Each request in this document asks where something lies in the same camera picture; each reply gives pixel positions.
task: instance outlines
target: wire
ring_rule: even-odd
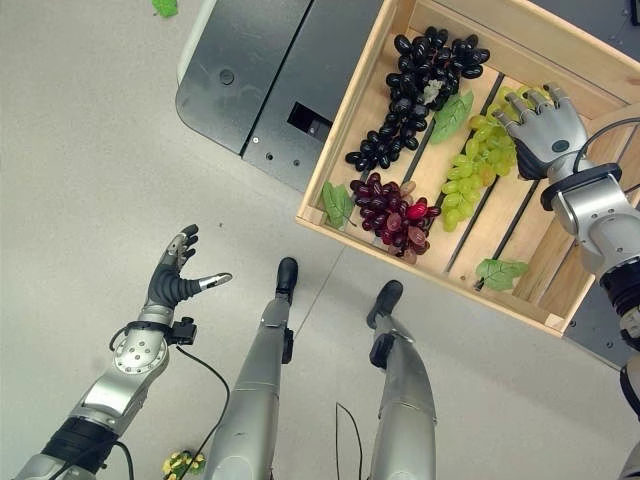
[[[591,137],[584,143],[582,148],[578,150],[576,159],[573,161],[573,173],[578,173],[578,165],[580,164],[580,160],[582,160],[585,153],[587,153],[587,148],[589,148],[589,145],[591,145],[591,143],[593,143],[594,140],[599,138],[601,135],[607,133],[609,130],[619,127],[620,125],[626,125],[628,123],[640,123],[640,117],[623,118],[622,120],[618,120],[617,122],[613,122],[613,123],[610,123],[609,125],[602,127],[596,133],[591,135]]]
[[[351,419],[351,423],[353,423],[353,428],[356,431],[356,437],[358,438],[358,450],[360,450],[360,460],[358,461],[358,480],[362,480],[362,440],[360,439],[360,431],[358,430],[356,419],[353,418],[349,409],[340,402],[336,402],[336,474],[338,476],[338,480],[340,480],[340,461],[338,455],[338,407],[347,412],[347,415],[349,415],[349,418]]]
[[[114,342],[116,341],[116,338],[118,338],[120,336],[120,334],[122,332],[124,332],[127,329],[127,327],[122,327],[120,329],[118,329],[118,331],[116,333],[113,334],[113,337],[111,337],[111,340],[109,340],[109,350],[111,350],[112,352],[115,352],[115,347],[113,346]]]
[[[196,453],[191,457],[191,460],[189,461],[189,463],[187,464],[187,468],[185,468],[184,472],[182,472],[182,475],[180,475],[180,477],[178,477],[178,480],[182,480],[184,478],[184,476],[187,474],[187,472],[189,471],[189,467],[191,466],[191,462],[193,462],[195,460],[195,458],[200,454],[200,452],[202,452],[202,449],[204,448],[204,446],[207,444],[207,442],[209,441],[209,439],[211,438],[211,435],[213,435],[213,432],[216,431],[216,429],[220,426],[220,423],[222,423],[222,419],[224,418],[224,414],[227,411],[227,407],[229,406],[229,397],[231,396],[231,392],[229,391],[229,385],[227,384],[227,381],[224,379],[224,377],[222,375],[220,375],[215,368],[213,368],[212,366],[208,365],[206,362],[204,362],[203,360],[200,360],[198,357],[196,357],[195,355],[190,354],[189,352],[186,352],[185,350],[182,349],[182,347],[180,347],[179,345],[176,346],[176,349],[182,353],[184,356],[190,358],[191,360],[193,360],[194,362],[199,363],[200,365],[202,365],[204,368],[206,368],[207,370],[209,370],[211,373],[213,373],[216,377],[218,377],[218,380],[220,380],[220,382],[222,382],[222,385],[224,385],[224,389],[225,392],[227,394],[225,400],[224,400],[224,407],[222,407],[222,413],[220,413],[220,417],[218,418],[218,421],[215,423],[215,425],[211,428],[211,430],[209,430],[209,433],[207,434],[207,436],[204,438],[204,441],[202,442],[202,444],[200,445],[200,447],[198,448],[198,450],[196,451]]]
[[[70,460],[70,461],[66,462],[56,473],[54,473],[51,477],[49,477],[49,480],[56,480],[66,470],[68,470],[69,468],[71,468],[74,465],[76,465],[80,460],[82,460],[87,455],[90,455],[90,454],[96,452],[97,450],[100,450],[100,449],[103,449],[103,448],[106,448],[106,447],[109,447],[109,446],[116,446],[116,447],[120,447],[120,449],[122,449],[122,452],[124,453],[124,456],[127,459],[127,469],[129,471],[129,480],[134,480],[134,477],[133,477],[133,459],[131,458],[131,452],[129,452],[129,449],[127,448],[127,446],[124,443],[119,442],[119,441],[115,441],[114,442],[112,440],[108,440],[108,441],[102,442],[102,443],[97,443],[96,445],[91,447],[89,450],[85,450],[84,452],[82,452],[80,455],[78,455],[73,460]]]

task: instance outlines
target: robotic arm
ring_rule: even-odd
[[[229,273],[180,278],[180,270],[195,254],[191,247],[198,241],[197,232],[198,227],[191,225],[169,243],[151,277],[138,319],[123,329],[126,336],[115,347],[113,362],[16,480],[95,478],[118,437],[142,408],[149,386],[169,363],[168,346],[193,343],[193,319],[174,323],[175,307],[232,278]]]
[[[515,141],[520,176],[549,178],[549,187],[542,193],[543,208],[553,210],[579,242],[584,268],[595,274],[621,317],[622,337],[640,351],[640,212],[618,184],[620,167],[615,163],[594,166],[583,155],[590,140],[566,93],[553,83],[544,88],[552,101],[535,90],[525,93],[533,108],[516,94],[507,95],[520,116],[518,122],[499,110],[494,116]],[[640,416],[640,355],[620,371],[620,384]],[[640,444],[620,478],[640,478]]]

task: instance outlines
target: grape bunch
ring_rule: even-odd
[[[448,47],[449,32],[429,27],[424,35],[410,41],[397,35],[394,46],[400,53],[400,73],[387,75],[391,103],[383,125],[370,130],[360,143],[360,150],[347,153],[345,160],[357,171],[387,169],[403,148],[416,150],[416,132],[427,129],[429,110],[441,110],[450,95],[458,92],[460,77],[478,78],[489,50],[476,48],[478,37],[456,39]]]
[[[517,112],[505,100],[509,93],[516,93],[523,102],[532,106],[523,94],[530,87],[514,91],[510,87],[500,87],[496,100],[487,108],[487,114],[475,115],[469,119],[469,128],[475,133],[467,140],[464,153],[453,157],[452,168],[447,172],[448,181],[442,186],[445,197],[442,201],[442,221],[444,230],[452,232],[458,222],[469,218],[480,200],[480,189],[491,185],[497,176],[509,174],[516,164],[516,147],[500,122],[493,116],[497,109],[514,120],[519,120]],[[549,94],[536,88],[536,91]]]
[[[429,249],[427,227],[431,218],[440,215],[440,208],[430,207],[424,197],[413,203],[411,192],[416,188],[415,182],[383,185],[376,172],[366,182],[353,180],[350,187],[360,207],[362,228],[373,230],[390,254],[416,263],[416,255]]]

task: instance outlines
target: green leaf on floor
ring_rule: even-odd
[[[469,116],[472,105],[473,92],[471,90],[463,96],[458,93],[451,95],[442,110],[433,114],[436,125],[429,141],[436,144],[453,135]]]
[[[492,290],[511,290],[513,279],[525,274],[529,266],[524,262],[506,262],[485,258],[476,268],[476,275]]]
[[[344,185],[334,187],[329,181],[324,182],[322,202],[327,212],[327,223],[334,228],[342,227],[353,211],[353,202]]]
[[[173,17],[178,13],[178,0],[151,0],[151,4],[162,17]]]

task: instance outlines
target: screw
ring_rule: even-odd
[[[223,85],[231,85],[234,79],[235,77],[233,72],[228,68],[225,68],[220,72],[220,82],[222,82]]]

